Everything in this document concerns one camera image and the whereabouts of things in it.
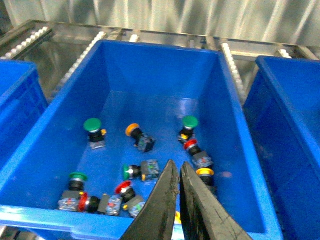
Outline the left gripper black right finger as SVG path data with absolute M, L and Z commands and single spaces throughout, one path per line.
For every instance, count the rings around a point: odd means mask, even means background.
M 180 169 L 179 190 L 180 220 L 186 240 L 252 239 L 186 161 Z

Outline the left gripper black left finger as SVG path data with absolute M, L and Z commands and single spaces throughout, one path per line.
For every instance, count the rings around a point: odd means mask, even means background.
M 137 217 L 120 237 L 122 240 L 170 240 L 176 214 L 180 177 L 169 159 Z

